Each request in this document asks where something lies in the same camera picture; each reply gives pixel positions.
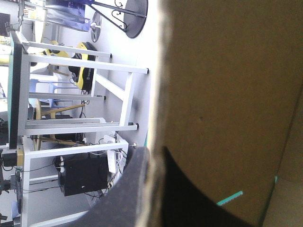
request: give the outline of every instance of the floor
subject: floor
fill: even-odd
[[[119,132],[119,135],[127,140],[129,144],[136,142],[138,146],[144,146],[148,131],[150,85],[156,65],[154,58],[156,53],[156,27],[153,20],[156,16],[156,7],[156,2],[151,1],[144,29],[135,39],[128,38],[122,31],[103,18],[101,36],[96,43],[91,41],[90,33],[74,31],[63,27],[60,30],[58,40],[66,46],[76,46],[79,42],[91,42],[98,51],[112,53],[112,63],[149,68],[150,73],[148,75],[135,75],[135,92],[130,122],[139,123],[139,129],[137,131]],[[87,8],[86,17],[92,18],[93,14],[94,11],[91,8]],[[98,73],[107,77],[122,89],[124,88],[126,73],[106,72],[102,70]],[[107,122],[119,121],[122,102],[99,84],[96,85],[95,94],[106,95],[106,101],[91,101],[90,104],[84,108],[86,117],[103,117]],[[74,117],[79,117],[80,111],[73,111],[71,114]],[[47,197],[43,192],[37,192],[33,197],[35,197],[33,199],[35,199],[36,202],[33,203],[31,212],[35,214],[31,216],[30,223],[57,218],[61,215],[69,215],[74,212],[81,212],[89,207],[84,195],[64,197],[60,190],[57,189],[50,191]]]

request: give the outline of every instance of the wooden chair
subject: wooden chair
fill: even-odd
[[[52,119],[56,118],[56,113],[67,111],[67,110],[72,110],[80,107],[84,107],[85,104],[80,104],[80,105],[72,105],[64,108],[59,108],[59,109],[53,109],[49,111],[42,111],[41,107],[41,102],[39,99],[36,99],[36,105],[35,105],[35,110],[36,110],[36,117],[34,120],[42,120],[43,116],[50,115]],[[52,134],[50,135],[50,138],[43,138],[42,135],[37,135],[37,138],[34,139],[34,150],[40,150],[41,148],[41,142],[51,142],[51,143],[57,143],[57,144],[65,144],[65,145],[74,145],[74,141],[65,141],[65,140],[58,140],[56,139],[55,135]]]

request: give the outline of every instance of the brown cardboard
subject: brown cardboard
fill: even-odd
[[[302,227],[302,198],[302,183],[279,179],[263,227]]]
[[[298,102],[289,138],[279,169],[279,177],[303,183],[303,93]]]
[[[259,225],[302,85],[299,1],[169,0],[164,145],[189,179]]]
[[[264,227],[303,226],[303,93],[298,101]]]

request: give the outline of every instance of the blue plastic chair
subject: blue plastic chair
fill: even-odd
[[[63,87],[58,86],[55,84],[70,84],[68,81],[46,81],[46,80],[38,80],[38,79],[30,79],[29,81],[29,91],[30,92],[36,92],[36,86],[38,83],[46,83],[49,85],[48,92],[49,93],[55,93],[57,89],[78,89],[77,87]],[[30,98],[28,99],[29,103],[32,106],[35,106],[35,99]],[[43,102],[48,102],[50,108],[64,108],[66,106],[57,105],[57,102],[72,102],[72,100],[62,100],[62,99],[44,99],[41,100]]]

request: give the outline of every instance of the yellow and black machine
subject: yellow and black machine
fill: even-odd
[[[52,41],[52,44],[58,45],[58,43],[56,41]],[[84,50],[97,51],[96,48],[89,42],[81,42],[78,44],[77,48],[84,49]],[[69,57],[68,54],[64,51],[54,51],[54,50],[49,50],[49,49],[43,51],[43,54],[56,55],[57,57],[64,57],[64,58]],[[72,58],[94,61],[96,56],[76,53]],[[68,69],[72,73],[71,77],[72,77],[75,85],[77,85],[78,88],[82,91],[90,92],[92,82],[93,82],[94,69],[76,67],[76,66],[69,66]]]

